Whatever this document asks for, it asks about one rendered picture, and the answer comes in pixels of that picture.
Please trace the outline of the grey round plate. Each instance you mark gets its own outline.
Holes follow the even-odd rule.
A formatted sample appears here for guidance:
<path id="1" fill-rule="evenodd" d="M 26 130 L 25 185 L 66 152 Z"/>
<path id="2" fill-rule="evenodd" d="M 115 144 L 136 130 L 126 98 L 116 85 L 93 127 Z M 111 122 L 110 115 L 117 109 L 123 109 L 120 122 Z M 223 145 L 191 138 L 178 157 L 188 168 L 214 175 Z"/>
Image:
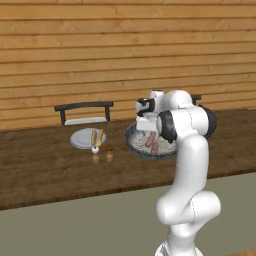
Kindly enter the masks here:
<path id="1" fill-rule="evenodd" d="M 71 137 L 70 137 L 70 143 L 78 149 L 91 149 L 91 134 L 92 130 L 94 128 L 85 128 L 76 131 Z M 103 131 L 103 137 L 102 137 L 102 145 L 106 141 L 106 134 Z"/>

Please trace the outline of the tan hot dog bun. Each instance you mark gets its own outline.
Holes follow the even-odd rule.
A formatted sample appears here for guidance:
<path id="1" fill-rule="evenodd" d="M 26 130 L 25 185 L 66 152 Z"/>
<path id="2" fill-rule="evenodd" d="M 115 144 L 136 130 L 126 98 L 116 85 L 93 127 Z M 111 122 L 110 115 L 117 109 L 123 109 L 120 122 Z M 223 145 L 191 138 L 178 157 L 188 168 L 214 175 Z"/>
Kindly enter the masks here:
<path id="1" fill-rule="evenodd" d="M 94 128 L 91 134 L 91 145 L 93 147 L 101 147 L 102 146 L 102 137 L 103 137 L 103 130 L 97 130 Z"/>

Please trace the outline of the grey speckled bowl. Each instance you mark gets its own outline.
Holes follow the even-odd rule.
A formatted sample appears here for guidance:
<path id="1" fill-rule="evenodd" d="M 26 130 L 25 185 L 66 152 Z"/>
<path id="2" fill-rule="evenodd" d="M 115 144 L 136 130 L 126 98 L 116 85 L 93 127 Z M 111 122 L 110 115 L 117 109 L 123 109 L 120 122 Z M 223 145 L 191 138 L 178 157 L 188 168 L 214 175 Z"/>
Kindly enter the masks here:
<path id="1" fill-rule="evenodd" d="M 136 124 L 133 123 L 125 130 L 124 138 L 128 148 L 137 156 L 145 159 L 161 160 L 176 154 L 176 142 L 169 143 L 157 132 L 154 141 L 159 143 L 158 153 L 151 154 L 152 145 L 150 147 L 145 146 L 149 135 L 150 131 L 139 131 L 136 129 Z"/>

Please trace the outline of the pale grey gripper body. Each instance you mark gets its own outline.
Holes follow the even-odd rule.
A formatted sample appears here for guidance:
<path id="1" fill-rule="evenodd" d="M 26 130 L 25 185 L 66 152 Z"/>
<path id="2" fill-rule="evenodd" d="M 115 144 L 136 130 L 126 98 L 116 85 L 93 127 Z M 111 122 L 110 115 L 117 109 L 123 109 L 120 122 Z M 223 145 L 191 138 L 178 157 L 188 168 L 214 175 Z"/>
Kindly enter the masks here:
<path id="1" fill-rule="evenodd" d="M 145 113 L 142 117 L 136 117 L 136 129 L 139 131 L 156 132 L 156 121 L 158 115 L 156 113 Z"/>

